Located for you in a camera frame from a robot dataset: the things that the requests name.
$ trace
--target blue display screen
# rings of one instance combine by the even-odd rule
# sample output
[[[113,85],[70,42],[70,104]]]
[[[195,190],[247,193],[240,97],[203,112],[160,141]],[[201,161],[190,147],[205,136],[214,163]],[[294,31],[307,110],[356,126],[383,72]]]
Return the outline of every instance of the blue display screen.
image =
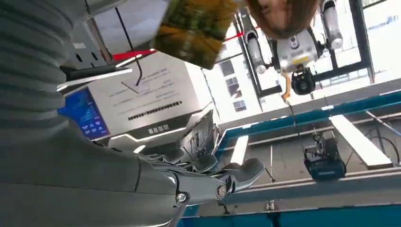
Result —
[[[58,112],[75,121],[90,140],[110,134],[88,88],[68,95],[65,106]]]

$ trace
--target window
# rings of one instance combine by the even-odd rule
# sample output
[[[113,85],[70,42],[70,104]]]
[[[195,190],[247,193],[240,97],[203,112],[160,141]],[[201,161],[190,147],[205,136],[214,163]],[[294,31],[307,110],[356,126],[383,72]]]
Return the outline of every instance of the window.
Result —
[[[232,98],[240,98],[242,97],[242,92],[239,89],[239,84],[237,77],[233,77],[232,79],[226,80],[228,92]]]
[[[234,74],[234,67],[233,64],[231,63],[231,60],[227,60],[225,62],[220,63],[220,67],[225,77]]]
[[[241,100],[241,101],[236,101],[233,103],[234,105],[234,109],[236,112],[240,112],[243,110],[246,110],[246,106],[245,106],[245,101]]]

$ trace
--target fluorescent light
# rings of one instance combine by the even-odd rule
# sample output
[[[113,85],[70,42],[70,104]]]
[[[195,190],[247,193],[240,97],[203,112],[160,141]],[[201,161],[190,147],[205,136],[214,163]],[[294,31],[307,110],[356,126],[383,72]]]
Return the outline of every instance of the fluorescent light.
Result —
[[[123,61],[123,62],[117,64],[115,67],[116,67],[116,68],[119,68],[119,67],[121,67],[121,66],[123,66],[123,65],[126,65],[126,64],[130,63],[131,61],[133,61],[133,60],[135,60],[135,59],[136,59],[136,57],[130,58],[130,59],[128,59],[128,60],[125,60],[125,61]]]
[[[67,87],[68,87],[67,85],[61,86],[60,88],[57,88],[57,91],[61,91],[63,89],[66,89]]]
[[[68,82],[65,82],[63,84],[60,84],[57,87],[61,88],[63,86],[72,86],[72,85],[76,85],[76,84],[82,84],[82,83],[91,82],[91,81],[98,80],[98,79],[104,79],[104,78],[107,78],[107,77],[113,77],[113,76],[129,73],[129,72],[132,72],[132,69],[126,69],[126,70],[120,70],[120,71],[116,71],[116,72],[110,72],[110,73],[97,75],[97,76],[93,76],[93,77],[88,77],[88,78],[83,78],[83,79],[76,79],[76,80],[72,80],[72,81],[68,81]]]
[[[343,115],[329,119],[368,167],[392,164],[391,160]]]
[[[380,96],[384,96],[384,95],[388,95],[388,94],[395,93],[395,92],[399,92],[399,91],[401,91],[401,89],[397,89],[397,90],[394,90],[394,91],[389,91],[389,92],[381,93],[381,94],[379,94],[379,95],[380,95]]]
[[[150,139],[154,139],[154,138],[157,138],[157,137],[160,137],[160,136],[165,136],[165,135],[168,135],[168,134],[171,134],[171,133],[183,131],[183,130],[185,130],[185,129],[186,129],[186,128],[175,129],[175,130],[172,130],[172,131],[163,132],[163,133],[158,134],[158,135],[145,137],[145,138],[142,138],[142,139],[139,139],[139,140],[136,139],[136,138],[134,138],[133,136],[131,136],[131,135],[129,135],[129,134],[122,134],[122,135],[119,135],[119,136],[112,137],[112,138],[110,138],[110,139],[111,139],[111,140],[115,140],[115,139],[118,139],[118,138],[121,138],[121,137],[128,137],[129,139],[131,139],[131,140],[133,140],[133,141],[135,141],[135,142],[143,142],[143,141],[147,141],[147,140],[150,140]]]
[[[252,125],[255,125],[255,124],[259,124],[259,122],[254,122],[254,123],[250,123],[250,124],[245,124],[245,125],[242,126],[242,128],[243,128],[243,129],[249,129]]]
[[[135,154],[138,154],[138,153],[141,152],[145,147],[146,147],[146,145],[140,145],[139,147],[137,147],[137,148],[134,150],[134,153],[135,153]]]
[[[322,107],[322,110],[331,110],[331,109],[334,109],[333,105],[328,105],[328,106]]]
[[[244,162],[246,147],[248,146],[248,138],[249,136],[241,136],[237,139],[233,155],[231,156],[231,163],[238,163],[242,165]]]

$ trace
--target blue beam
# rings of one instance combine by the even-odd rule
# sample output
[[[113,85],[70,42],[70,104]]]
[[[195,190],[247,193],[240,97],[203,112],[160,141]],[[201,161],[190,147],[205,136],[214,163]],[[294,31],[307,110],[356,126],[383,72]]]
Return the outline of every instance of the blue beam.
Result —
[[[260,122],[246,129],[230,129],[226,132],[223,141],[227,142],[232,138],[237,138],[240,136],[259,134],[276,129],[291,127],[294,125],[294,121],[297,123],[297,125],[309,124],[312,122],[324,121],[328,117],[334,115],[352,114],[399,103],[401,103],[401,92],[391,93],[383,96],[375,96],[350,103],[340,104],[334,106],[334,108],[331,110],[313,110],[307,113],[300,113],[295,116],[288,116],[283,119]],[[222,142],[218,150],[224,149],[226,144],[227,143]]]

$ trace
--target ceiling light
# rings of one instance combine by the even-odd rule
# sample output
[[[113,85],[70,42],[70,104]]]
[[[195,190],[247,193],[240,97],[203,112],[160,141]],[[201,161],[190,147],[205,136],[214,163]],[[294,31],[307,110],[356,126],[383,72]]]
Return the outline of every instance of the ceiling light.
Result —
[[[368,167],[392,166],[391,160],[343,115],[329,117],[329,120]]]
[[[237,139],[230,163],[238,163],[242,165],[244,162],[246,147],[248,146],[248,139],[249,136],[242,136]]]
[[[63,89],[66,89],[67,87],[68,87],[67,85],[61,86],[60,88],[57,89],[57,91],[61,91]]]
[[[332,110],[332,109],[334,109],[333,105],[328,105],[328,106],[322,107],[322,110]]]
[[[379,95],[380,95],[380,96],[384,96],[384,95],[388,95],[388,94],[395,93],[395,92],[399,92],[399,91],[401,91],[401,89],[397,89],[397,90],[394,90],[394,91],[389,91],[389,92],[381,93],[381,94],[379,94]]]
[[[256,125],[259,124],[259,122],[254,122],[254,123],[250,123],[250,124],[245,124],[242,126],[243,129],[249,129],[252,125]]]
[[[138,153],[141,152],[145,147],[146,147],[146,145],[140,145],[139,147],[137,147],[137,148],[134,150],[134,153],[135,153],[135,154],[138,154]]]
[[[133,61],[133,60],[135,60],[135,59],[136,59],[136,57],[130,58],[130,59],[128,59],[128,60],[125,60],[125,61],[123,61],[123,62],[117,64],[115,67],[116,67],[116,68],[119,68],[119,67],[121,67],[121,66],[124,66],[124,65],[130,63],[131,61]]]

